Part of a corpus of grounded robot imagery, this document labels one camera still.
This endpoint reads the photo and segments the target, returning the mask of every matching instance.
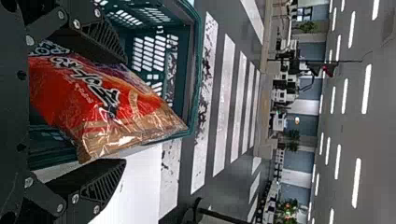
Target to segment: ceiling light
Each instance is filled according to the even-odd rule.
[[[334,102],[335,102],[335,87],[332,87],[332,106],[330,107],[330,113],[334,112]]]
[[[320,108],[319,108],[319,114],[321,114],[321,108],[323,106],[323,94],[320,95]]]
[[[332,13],[332,0],[330,0],[329,12]]]
[[[340,48],[341,48],[341,35],[337,37],[337,51],[335,52],[335,60],[337,62],[340,59]]]
[[[105,6],[107,3],[108,3],[108,1],[103,1],[103,2],[100,3],[100,5],[103,7],[103,6]]]
[[[379,10],[379,0],[374,0],[373,17],[372,17],[373,21],[375,21],[375,19],[378,17],[378,10]]]
[[[323,137],[324,137],[324,133],[322,133],[321,137],[320,137],[320,148],[319,148],[319,156],[321,156],[322,152],[323,152]]]
[[[334,209],[330,209],[329,224],[334,223]]]
[[[347,106],[347,85],[348,85],[348,79],[346,78],[344,80],[344,93],[343,93],[343,104],[341,106],[341,113],[345,114],[346,113],[346,106]]]
[[[329,63],[332,62],[332,49],[330,49],[329,51]]]
[[[370,81],[371,81],[372,65],[366,66],[366,76],[364,78],[364,91],[363,91],[363,102],[361,104],[361,113],[367,114],[367,104],[369,101]]]
[[[352,42],[353,42],[353,33],[355,31],[355,17],[356,17],[356,12],[353,11],[352,14],[350,15],[349,40],[347,42],[347,47],[349,49],[352,47]]]
[[[312,183],[315,182],[315,170],[317,169],[317,165],[314,164],[314,170],[312,171]]]
[[[317,185],[315,187],[315,196],[318,196],[318,190],[319,190],[319,174],[317,174]]]
[[[330,142],[332,141],[332,139],[330,137],[327,138],[327,146],[326,146],[326,160],[325,160],[325,164],[328,165],[329,164],[329,154],[330,154]]]
[[[335,23],[337,22],[337,7],[334,8],[334,13],[332,14],[332,30],[335,30]]]
[[[353,191],[352,191],[352,206],[354,208],[358,206],[360,180],[361,180],[361,159],[357,158],[355,165],[355,177],[353,178]]]
[[[334,179],[338,179],[338,170],[340,169],[340,158],[341,158],[341,145],[338,145],[337,157],[335,159]]]
[[[308,221],[311,219],[311,209],[312,209],[312,203],[309,202],[309,208],[308,208]]]
[[[346,7],[346,0],[341,1],[341,11],[344,11],[344,8]]]

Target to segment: snack bag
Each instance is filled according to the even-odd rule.
[[[83,163],[186,130],[183,121],[123,65],[76,53],[30,56],[30,101],[69,135]]]

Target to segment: gray floor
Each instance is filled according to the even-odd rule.
[[[256,4],[260,9],[262,18],[264,17],[264,1],[256,0]],[[242,155],[241,148],[239,148],[239,159],[230,163],[231,146],[233,136],[233,117],[234,104],[236,101],[236,87],[237,82],[234,81],[231,91],[231,106],[230,106],[230,124],[228,130],[227,146],[225,153],[225,168],[215,177],[213,175],[214,154],[216,147],[216,129],[218,123],[218,106],[221,82],[221,67],[223,59],[224,36],[227,34],[235,43],[233,80],[237,80],[239,52],[243,51],[247,56],[248,62],[253,62],[258,69],[260,66],[260,58],[262,45],[257,37],[252,24],[249,21],[240,0],[218,0],[218,1],[196,1],[195,8],[200,13],[202,20],[205,21],[206,12],[219,23],[218,43],[216,66],[214,75],[214,86],[212,96],[211,118],[209,126],[209,140],[207,147],[207,161],[205,169],[205,184],[191,195],[191,170],[193,166],[194,153],[194,137],[185,138],[182,142],[181,158],[180,158],[180,176],[178,180],[178,201],[177,207],[168,213],[160,220],[161,224],[175,224],[178,223],[186,211],[192,205],[197,197],[203,197],[202,206],[211,206],[214,211],[221,212],[228,216],[237,217],[247,220],[248,212],[252,207],[253,202],[249,201],[249,193],[252,183],[260,173],[260,185],[257,192],[261,192],[265,186],[269,172],[269,161],[262,161],[256,172],[252,174],[253,166],[253,148],[250,148],[246,154]],[[248,88],[248,71],[245,90]],[[246,110],[247,92],[244,94],[243,111]]]
[[[340,0],[334,6],[340,7]],[[378,18],[372,21],[373,1],[347,0],[344,12],[338,10],[335,31],[329,32],[327,52],[335,55],[336,38],[342,35],[340,60],[363,60],[362,63],[342,64],[340,76],[324,83],[323,112],[318,134],[332,138],[329,165],[325,156],[316,156],[320,173],[318,196],[313,196],[313,213],[316,223],[329,223],[330,208],[334,209],[334,223],[394,223],[392,211],[396,194],[394,164],[396,151],[396,3],[381,0]],[[347,47],[350,15],[356,10],[356,25],[351,49]],[[364,72],[367,64],[373,65],[367,114],[361,113]],[[346,113],[341,114],[344,79],[349,79]],[[332,87],[336,87],[334,114],[330,114]],[[342,146],[339,179],[334,180],[337,145]],[[361,182],[358,207],[351,205],[353,176],[356,158],[361,158]]]

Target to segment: potted plant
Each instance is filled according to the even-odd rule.
[[[288,199],[277,207],[277,215],[283,224],[297,224],[298,206],[297,199]]]
[[[318,25],[312,21],[306,21],[303,24],[297,25],[295,29],[303,31],[304,34],[314,33],[318,29]]]
[[[298,151],[300,144],[296,141],[290,141],[286,144],[286,149],[292,152]]]

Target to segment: green shopping basket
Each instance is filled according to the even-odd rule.
[[[168,103],[194,132],[202,75],[203,25],[186,0],[94,0],[119,33],[128,66]],[[59,130],[31,121],[31,170],[76,161],[76,150]]]

